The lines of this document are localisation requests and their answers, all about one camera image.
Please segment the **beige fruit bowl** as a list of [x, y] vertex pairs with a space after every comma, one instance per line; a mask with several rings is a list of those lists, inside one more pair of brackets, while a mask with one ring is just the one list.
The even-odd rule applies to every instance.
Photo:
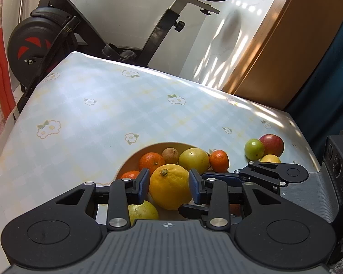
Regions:
[[151, 144], [131, 155], [119, 168], [116, 179], [148, 168], [150, 186], [147, 201], [156, 206], [160, 218], [178, 218], [178, 208], [193, 203], [188, 171], [192, 168], [211, 170], [211, 154], [211, 151], [180, 142]]

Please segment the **green round fruit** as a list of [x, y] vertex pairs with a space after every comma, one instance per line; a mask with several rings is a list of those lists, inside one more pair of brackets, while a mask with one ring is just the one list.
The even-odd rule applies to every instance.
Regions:
[[244, 147], [245, 156], [250, 161], [259, 160], [265, 153], [264, 144], [258, 139], [250, 139], [246, 142]]

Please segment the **small green apple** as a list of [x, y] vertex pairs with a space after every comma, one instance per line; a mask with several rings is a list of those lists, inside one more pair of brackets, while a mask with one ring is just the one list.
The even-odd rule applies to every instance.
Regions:
[[128, 211], [131, 225], [133, 225], [136, 220], [159, 219], [156, 207], [154, 207], [150, 202], [146, 200], [141, 205], [129, 205]]

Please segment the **floral checkered tablecloth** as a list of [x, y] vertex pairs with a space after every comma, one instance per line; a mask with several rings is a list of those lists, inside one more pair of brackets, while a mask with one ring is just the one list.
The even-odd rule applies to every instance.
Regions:
[[[252, 138], [276, 134], [281, 161], [319, 162], [289, 114], [151, 69], [74, 52], [35, 89], [0, 155], [0, 235], [13, 218], [82, 182], [109, 184], [125, 161], [157, 143], [224, 150], [247, 161]], [[8, 267], [0, 245], [0, 273]]]

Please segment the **wooden door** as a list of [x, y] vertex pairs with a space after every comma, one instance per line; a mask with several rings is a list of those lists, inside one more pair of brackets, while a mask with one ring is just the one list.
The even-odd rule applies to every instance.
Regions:
[[222, 90], [282, 110], [343, 22], [343, 0], [274, 0]]

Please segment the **brown round fruit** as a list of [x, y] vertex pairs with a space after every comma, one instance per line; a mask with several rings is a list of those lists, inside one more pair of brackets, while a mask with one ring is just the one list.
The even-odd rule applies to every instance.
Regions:
[[166, 164], [177, 164], [179, 152], [173, 147], [168, 147], [162, 152], [162, 157]]

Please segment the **large yellow lemon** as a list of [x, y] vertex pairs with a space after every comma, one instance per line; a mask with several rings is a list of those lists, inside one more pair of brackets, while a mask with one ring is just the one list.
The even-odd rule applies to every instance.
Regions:
[[153, 201], [166, 210], [175, 211], [190, 203], [188, 171], [175, 164], [158, 167], [150, 177], [149, 193]]

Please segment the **orange tangerine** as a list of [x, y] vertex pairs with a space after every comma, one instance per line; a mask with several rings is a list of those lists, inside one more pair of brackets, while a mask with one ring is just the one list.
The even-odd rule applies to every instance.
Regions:
[[122, 174], [119, 178], [120, 179], [136, 179], [136, 177], [138, 177], [140, 171], [138, 170], [132, 170], [132, 171], [127, 171], [124, 174]]
[[165, 165], [166, 162], [163, 156], [156, 152], [149, 152], [144, 154], [139, 160], [139, 170], [144, 168], [149, 170], [149, 174], [152, 175], [153, 172], [160, 166]]
[[215, 150], [209, 156], [212, 169], [216, 173], [226, 173], [229, 169], [229, 157], [223, 150]]

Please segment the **red apple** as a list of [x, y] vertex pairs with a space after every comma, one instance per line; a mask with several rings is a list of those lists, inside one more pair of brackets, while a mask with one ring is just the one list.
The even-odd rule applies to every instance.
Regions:
[[264, 145], [265, 155], [280, 157], [284, 152], [284, 141], [277, 135], [265, 134], [259, 140]]

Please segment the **black exercise bike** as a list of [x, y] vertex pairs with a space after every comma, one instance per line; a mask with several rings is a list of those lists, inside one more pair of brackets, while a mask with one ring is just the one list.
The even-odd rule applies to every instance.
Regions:
[[112, 61], [148, 67], [171, 29], [182, 31], [179, 19], [187, 4], [203, 14], [218, 14], [212, 2], [226, 0], [175, 0], [166, 9], [143, 48], [116, 46], [100, 34], [70, 0], [40, 0], [29, 18], [12, 31], [7, 47], [8, 63], [23, 91], [17, 107], [22, 111], [36, 86], [73, 51]]

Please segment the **dark teal curtain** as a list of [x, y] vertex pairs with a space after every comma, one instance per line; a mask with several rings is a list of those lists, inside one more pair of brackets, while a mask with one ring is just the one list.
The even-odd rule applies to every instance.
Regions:
[[327, 52], [284, 109], [317, 158], [329, 135], [343, 130], [343, 23]]

